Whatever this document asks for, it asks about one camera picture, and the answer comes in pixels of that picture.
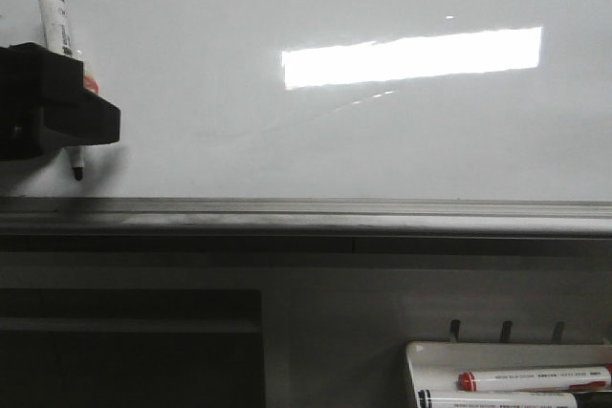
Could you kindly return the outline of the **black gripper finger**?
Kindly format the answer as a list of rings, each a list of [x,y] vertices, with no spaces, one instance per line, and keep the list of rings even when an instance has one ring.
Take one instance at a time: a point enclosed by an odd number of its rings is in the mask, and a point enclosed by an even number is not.
[[[120,140],[120,109],[84,87],[80,61],[32,42],[1,50],[1,159]]]

